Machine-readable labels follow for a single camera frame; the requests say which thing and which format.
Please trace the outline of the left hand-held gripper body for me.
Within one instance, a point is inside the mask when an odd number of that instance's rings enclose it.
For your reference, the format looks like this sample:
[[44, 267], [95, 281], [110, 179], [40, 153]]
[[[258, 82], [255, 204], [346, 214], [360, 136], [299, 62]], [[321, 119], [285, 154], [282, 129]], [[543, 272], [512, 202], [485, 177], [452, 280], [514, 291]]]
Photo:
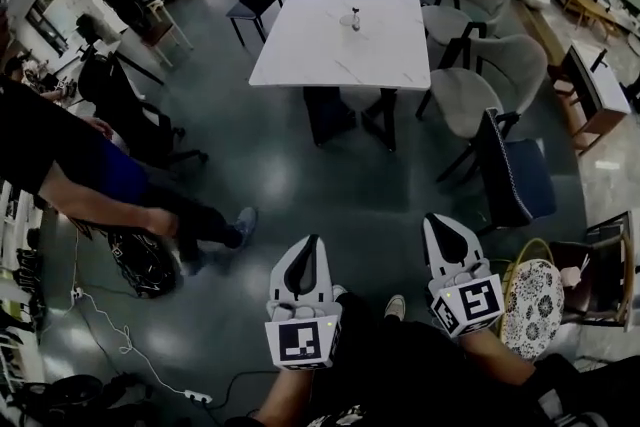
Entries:
[[337, 302], [303, 305], [271, 301], [265, 331], [273, 364], [279, 369], [328, 369], [341, 335]]

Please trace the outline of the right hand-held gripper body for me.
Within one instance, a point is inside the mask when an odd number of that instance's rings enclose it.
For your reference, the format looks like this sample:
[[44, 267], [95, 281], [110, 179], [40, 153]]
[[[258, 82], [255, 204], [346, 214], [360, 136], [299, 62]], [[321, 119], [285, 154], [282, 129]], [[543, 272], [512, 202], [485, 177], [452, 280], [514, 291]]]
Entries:
[[504, 314], [504, 298], [498, 274], [487, 260], [455, 276], [432, 279], [431, 310], [450, 338], [492, 326]]

